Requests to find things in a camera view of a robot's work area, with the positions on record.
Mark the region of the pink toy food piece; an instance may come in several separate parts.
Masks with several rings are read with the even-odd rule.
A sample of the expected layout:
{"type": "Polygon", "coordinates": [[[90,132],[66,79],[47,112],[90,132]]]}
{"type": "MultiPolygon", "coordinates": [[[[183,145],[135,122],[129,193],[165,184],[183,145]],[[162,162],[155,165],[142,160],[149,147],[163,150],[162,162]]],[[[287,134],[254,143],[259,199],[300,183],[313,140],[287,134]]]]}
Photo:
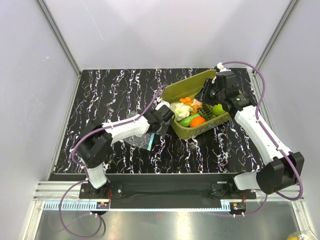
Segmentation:
{"type": "Polygon", "coordinates": [[[195,98],[193,99],[192,106],[201,106],[202,104],[202,102],[196,100],[195,98]]]}

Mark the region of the olive green plastic bin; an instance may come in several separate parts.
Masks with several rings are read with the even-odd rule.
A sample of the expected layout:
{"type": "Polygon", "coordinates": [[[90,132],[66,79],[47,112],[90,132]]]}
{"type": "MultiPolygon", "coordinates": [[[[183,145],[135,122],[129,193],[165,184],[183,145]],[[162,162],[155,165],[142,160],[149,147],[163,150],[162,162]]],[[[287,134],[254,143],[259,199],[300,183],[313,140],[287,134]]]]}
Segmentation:
{"type": "MultiPolygon", "coordinates": [[[[162,99],[171,104],[178,102],[181,98],[193,98],[201,91],[206,79],[212,79],[215,76],[216,71],[210,69],[170,84],[165,88],[162,99]]],[[[198,114],[206,119],[206,122],[199,126],[184,127],[176,120],[171,123],[173,131],[180,139],[189,140],[231,119],[227,112],[219,116],[214,116],[213,106],[211,104],[204,104],[203,107],[199,109],[198,114]]]]}

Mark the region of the green toy apple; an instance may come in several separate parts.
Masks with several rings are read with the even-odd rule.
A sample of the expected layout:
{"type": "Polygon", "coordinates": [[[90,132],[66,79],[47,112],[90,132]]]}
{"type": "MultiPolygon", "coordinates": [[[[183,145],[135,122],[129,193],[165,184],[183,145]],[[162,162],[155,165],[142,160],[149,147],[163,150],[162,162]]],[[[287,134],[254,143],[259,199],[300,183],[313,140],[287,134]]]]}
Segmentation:
{"type": "Polygon", "coordinates": [[[212,107],[212,112],[214,115],[216,116],[221,116],[224,113],[226,113],[226,111],[223,109],[223,106],[221,104],[216,104],[212,107]]]}

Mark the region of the clear zip top bag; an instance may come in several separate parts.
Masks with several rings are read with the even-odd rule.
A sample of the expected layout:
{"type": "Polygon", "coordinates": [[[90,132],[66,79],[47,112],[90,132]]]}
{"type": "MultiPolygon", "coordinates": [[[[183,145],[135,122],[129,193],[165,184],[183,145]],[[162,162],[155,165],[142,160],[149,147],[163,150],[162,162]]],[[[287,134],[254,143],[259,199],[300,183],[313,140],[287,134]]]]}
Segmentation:
{"type": "Polygon", "coordinates": [[[124,138],[123,141],[130,144],[131,146],[145,149],[148,151],[152,150],[153,141],[155,135],[164,136],[168,131],[169,126],[161,127],[156,133],[145,133],[141,135],[133,135],[127,138],[124,138]]]}

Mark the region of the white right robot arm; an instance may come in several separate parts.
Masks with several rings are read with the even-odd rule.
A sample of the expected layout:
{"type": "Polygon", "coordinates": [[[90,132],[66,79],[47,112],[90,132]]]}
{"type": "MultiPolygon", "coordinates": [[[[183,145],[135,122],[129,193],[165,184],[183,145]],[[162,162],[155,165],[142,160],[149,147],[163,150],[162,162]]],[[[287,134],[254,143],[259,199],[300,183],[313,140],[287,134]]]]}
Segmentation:
{"type": "Polygon", "coordinates": [[[245,190],[261,190],[266,195],[279,194],[281,190],[293,185],[299,186],[299,193],[296,197],[290,197],[290,200],[302,197],[303,155],[292,152],[275,135],[260,116],[252,96],[239,92],[232,71],[221,71],[215,77],[206,79],[195,98],[204,104],[222,105],[223,110],[248,134],[263,160],[262,169],[239,173],[230,181],[227,185],[230,197],[239,198],[245,190]]]}

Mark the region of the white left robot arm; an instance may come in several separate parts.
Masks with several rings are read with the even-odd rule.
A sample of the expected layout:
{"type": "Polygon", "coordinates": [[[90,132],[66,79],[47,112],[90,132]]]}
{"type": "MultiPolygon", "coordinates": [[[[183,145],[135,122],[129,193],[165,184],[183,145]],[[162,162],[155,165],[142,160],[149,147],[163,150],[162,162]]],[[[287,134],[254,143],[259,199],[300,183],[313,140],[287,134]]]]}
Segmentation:
{"type": "Polygon", "coordinates": [[[155,109],[147,109],[141,114],[111,123],[88,124],[77,138],[71,158],[80,157],[85,169],[86,181],[91,184],[90,192],[97,198],[108,193],[109,181],[103,169],[103,162],[112,145],[132,136],[159,133],[169,126],[175,114],[169,105],[161,103],[155,109]]]}

